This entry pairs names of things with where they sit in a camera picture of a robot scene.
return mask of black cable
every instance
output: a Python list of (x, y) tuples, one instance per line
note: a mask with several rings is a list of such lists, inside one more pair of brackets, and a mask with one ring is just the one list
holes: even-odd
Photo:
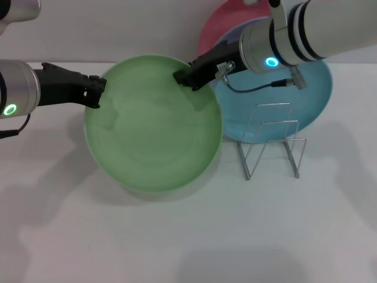
[(19, 133), (26, 127), (26, 125), (30, 121), (30, 114), (28, 114), (28, 117), (26, 118), (24, 124), (19, 128), (18, 130), (7, 130), (7, 131), (0, 131), (0, 139), (5, 139), (7, 137), (14, 137), (18, 136)]
[(28, 114), (28, 117), (26, 118), (24, 124), (21, 126), (21, 128), (18, 129), (18, 132), (22, 131), (22, 130), (27, 126), (27, 124), (28, 124), (29, 121), (30, 121), (30, 117), (31, 117), (31, 115)]
[(231, 90), (233, 91), (234, 93), (252, 93), (254, 91), (257, 91), (257, 90), (261, 90), (263, 88), (266, 88), (266, 87), (287, 87), (289, 86), (290, 84), (293, 85), (293, 80), (292, 79), (289, 79), (289, 78), (286, 78), (284, 80), (280, 80), (280, 81), (273, 81), (272, 83), (270, 84), (265, 84), (265, 85), (261, 85), (260, 87), (256, 87), (256, 88), (252, 88), (251, 90), (236, 90), (235, 88), (233, 88), (230, 84), (229, 84), (229, 81), (227, 79), (225, 79), (225, 81), (227, 83), (226, 86)]
[(252, 93), (254, 91), (257, 91), (257, 90), (261, 90), (263, 88), (266, 88), (266, 87), (271, 87), (271, 84), (265, 84), (265, 85), (262, 85), (260, 87), (256, 87), (256, 88), (252, 88), (251, 90), (236, 90), (234, 89), (230, 84), (227, 84), (226, 85), (231, 91), (235, 92), (235, 93)]

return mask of green led ring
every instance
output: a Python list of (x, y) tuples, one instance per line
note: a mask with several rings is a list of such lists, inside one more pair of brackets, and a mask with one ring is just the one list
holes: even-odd
[(15, 113), (16, 110), (17, 110), (16, 104), (10, 104), (5, 108), (4, 115), (6, 115), (6, 116), (11, 115), (11, 114)]

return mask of blue plate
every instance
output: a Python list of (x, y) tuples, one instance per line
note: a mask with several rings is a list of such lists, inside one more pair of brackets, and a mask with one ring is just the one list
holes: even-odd
[[(307, 84), (304, 90), (298, 90), (296, 87), (269, 87), (254, 93), (238, 94), (219, 82), (214, 89), (223, 112), (224, 134), (231, 139), (241, 140), (250, 115), (255, 105), (258, 104), (291, 103), (290, 120), (300, 121), (299, 130), (316, 120), (330, 100), (331, 72), (322, 61), (306, 63), (299, 68)], [(290, 71), (287, 68), (263, 75), (243, 71), (228, 76), (230, 85), (238, 90), (255, 88), (290, 77)], [(257, 108), (254, 112), (253, 122), (243, 141), (253, 142), (260, 123), (287, 120), (288, 115), (289, 108), (287, 106)], [(297, 124), (289, 125), (288, 136), (295, 133), (296, 127)], [(264, 143), (269, 140), (283, 139), (285, 132), (286, 124), (264, 126), (256, 142)]]

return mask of pink plate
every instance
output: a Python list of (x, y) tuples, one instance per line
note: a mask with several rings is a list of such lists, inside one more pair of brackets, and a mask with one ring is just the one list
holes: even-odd
[(200, 35), (200, 55), (214, 47), (224, 34), (238, 25), (269, 16), (268, 0), (261, 0), (251, 6), (245, 5), (243, 0), (228, 0), (206, 22)]

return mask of black stripe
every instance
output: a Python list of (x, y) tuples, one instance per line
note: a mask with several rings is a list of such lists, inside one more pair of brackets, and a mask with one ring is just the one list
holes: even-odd
[(296, 53), (297, 57), (299, 57), (302, 61), (305, 62), (313, 62), (314, 60), (311, 60), (307, 58), (304, 53), (301, 52), (295, 38), (295, 15), (297, 12), (297, 9), (300, 7), (301, 4), (298, 4), (293, 7), (289, 14), (289, 19), (288, 19), (288, 36), (289, 36), (289, 41), (292, 46), (292, 49)]
[(11, 0), (1, 0), (0, 19), (4, 19), (10, 9), (11, 9)]
[(0, 100), (0, 116), (3, 115), (4, 113), (4, 110), (5, 110), (5, 106), (6, 106), (6, 97), (7, 97), (7, 94), (6, 94), (6, 84), (5, 84), (5, 80), (4, 80), (4, 77), (2, 76), (1, 72), (0, 72), (0, 93), (1, 93), (1, 100)]
[(302, 44), (304, 45), (306, 51), (310, 54), (310, 56), (312, 56), (314, 59), (322, 60), (322, 59), (325, 59), (325, 58), (321, 57), (317, 53), (315, 53), (313, 48), (310, 46), (309, 41), (307, 40), (307, 37), (306, 37), (306, 33), (305, 33), (305, 25), (304, 25), (305, 11), (306, 11), (306, 7), (309, 3), (310, 3), (310, 0), (307, 1), (306, 3), (304, 3), (302, 5), (301, 11), (300, 11), (300, 15), (299, 15), (300, 37), (301, 37)]
[(273, 20), (271, 21), (270, 25), (270, 45), (272, 52), (274, 53), (276, 59), (278, 59), (280, 63), (282, 63), (286, 67), (294, 67), (294, 65), (289, 64), (287, 61), (283, 59), (283, 57), (279, 53), (279, 50), (277, 49), (275, 41), (275, 25), (273, 23)]

